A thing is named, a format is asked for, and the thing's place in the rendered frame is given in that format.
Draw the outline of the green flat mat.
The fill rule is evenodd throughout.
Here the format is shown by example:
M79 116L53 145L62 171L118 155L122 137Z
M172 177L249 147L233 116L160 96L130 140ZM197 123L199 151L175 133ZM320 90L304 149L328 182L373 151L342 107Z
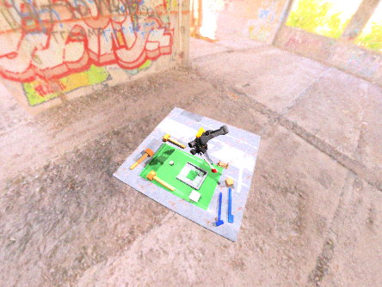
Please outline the green flat mat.
M174 164L170 165L170 161L173 161ZM196 190L187 183L184 183L176 178L178 174L181 176L180 172L187 164L187 162L191 162L199 168L202 168L208 172L208 175L202 182L199 190ZM212 198L214 189L218 184L219 178L224 170L222 167L219 167L212 163L210 164L213 166L213 168L217 169L217 173L212 173L211 167L206 163L205 160L165 144L164 147L157 154L157 156L154 158L154 161L151 163L151 165L141 174L140 177L148 180L146 176L150 173L150 171L153 171L157 173L156 177L161 179L166 184L172 186L174 188L174 191L172 192L166 186L154 179L148 181L152 182L157 186L162 187L163 189L169 191L177 197L187 200L188 202L199 206L203 210L206 210L207 206L209 205L210 199ZM193 190L200 193L200 198L197 201L197 203L195 203L193 200L188 199Z

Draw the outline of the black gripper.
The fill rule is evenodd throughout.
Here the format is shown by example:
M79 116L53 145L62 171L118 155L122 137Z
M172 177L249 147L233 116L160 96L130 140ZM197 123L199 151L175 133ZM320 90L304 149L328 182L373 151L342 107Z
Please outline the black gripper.
M208 144L206 143L206 144L203 145L203 146L205 146L205 147L207 146L207 147L208 147ZM199 147L201 147L201 146L199 146ZM199 151L199 147L198 147L198 145L195 146L196 149L191 149L191 150L190 150L190 153L191 153L193 156L194 156L196 153L199 154L199 152L200 152L200 151Z

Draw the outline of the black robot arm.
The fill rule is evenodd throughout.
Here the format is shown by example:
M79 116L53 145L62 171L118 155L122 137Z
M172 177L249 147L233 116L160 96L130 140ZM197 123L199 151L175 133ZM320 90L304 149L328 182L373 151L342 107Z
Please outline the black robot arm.
M204 154L206 153L208 147L203 146L205 145L210 139L215 138L219 135L226 135L229 133L228 125L222 125L218 130L207 130L206 132L202 132L202 135L200 137L195 138L195 140L188 143L188 146L190 149L193 147L201 146L199 147L199 151Z

